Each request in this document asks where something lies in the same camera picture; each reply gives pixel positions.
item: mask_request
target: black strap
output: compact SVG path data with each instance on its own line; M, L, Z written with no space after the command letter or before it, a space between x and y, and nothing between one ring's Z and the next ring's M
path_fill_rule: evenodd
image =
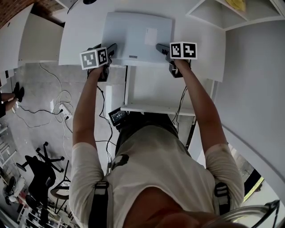
M220 215L229 212L231 208L231 197L229 194L228 186L225 183L219 182L216 184L215 196L219 202Z
M109 183L107 181L97 182L95 185L92 209L88 221L89 228L107 228L108 187Z

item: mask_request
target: sticker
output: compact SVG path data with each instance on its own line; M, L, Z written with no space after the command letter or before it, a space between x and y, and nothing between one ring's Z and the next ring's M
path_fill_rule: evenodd
M144 44L155 46L157 44L157 29L147 28Z

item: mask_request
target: man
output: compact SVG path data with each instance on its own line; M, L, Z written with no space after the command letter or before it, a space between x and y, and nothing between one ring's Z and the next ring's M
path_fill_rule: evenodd
M165 116L148 118L145 114L138 124L131 121L120 130L116 151L116 157L127 159L121 165L112 165L106 178L113 189L116 228L200 228L219 215L214 204L216 182L227 184L230 209L243 201L243 182L216 107L188 63L175 60L175 64L193 104L207 169L189 156ZM94 185L104 177L94 139L96 87L101 71L98 68L90 73L73 120L69 204L82 228L88 227L92 216ZM227 223L215 227L242 226Z
M0 93L0 118L6 115L6 112L11 110L17 101L22 102L23 96L25 94L24 88L20 89L20 85L17 82L13 93L11 94L2 94Z

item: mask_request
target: white t-shirt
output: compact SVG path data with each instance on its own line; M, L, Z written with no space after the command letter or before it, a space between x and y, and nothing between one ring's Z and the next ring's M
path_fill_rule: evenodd
M114 227L123 226L134 200L147 187L161 189L183 210L217 213L213 194L218 179L228 185L231 209L238 207L244 198L244 184L229 147L215 145L205 159L206 169L161 127L138 130L120 147L113 161L115 168L107 177L113 187ZM96 149L84 142L74 145L69 205L81 228L88 228L94 185L103 177Z

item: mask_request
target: shoe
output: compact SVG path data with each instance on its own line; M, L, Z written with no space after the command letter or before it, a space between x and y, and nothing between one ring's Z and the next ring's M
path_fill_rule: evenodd
M15 88L13 90L13 94L15 94L15 97L17 97L17 95L18 95L19 89L20 89L20 84L17 82L15 85Z
M18 102L22 102L24 94L25 94L25 90L24 90L24 88L22 87L22 88L19 90L18 95L16 96L16 98L18 98Z

